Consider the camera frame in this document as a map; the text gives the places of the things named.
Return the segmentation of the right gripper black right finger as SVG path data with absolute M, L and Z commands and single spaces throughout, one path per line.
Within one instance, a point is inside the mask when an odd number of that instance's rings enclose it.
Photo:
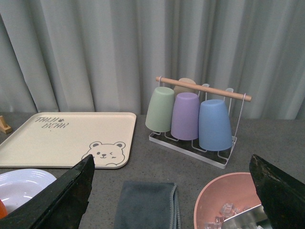
M 252 155 L 249 170 L 271 227 L 303 229 L 305 227 L 304 183 L 258 155 Z

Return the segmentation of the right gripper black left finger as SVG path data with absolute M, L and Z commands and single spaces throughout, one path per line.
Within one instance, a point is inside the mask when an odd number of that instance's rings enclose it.
M 89 204 L 95 164 L 86 156 L 0 221 L 2 229 L 77 229 Z

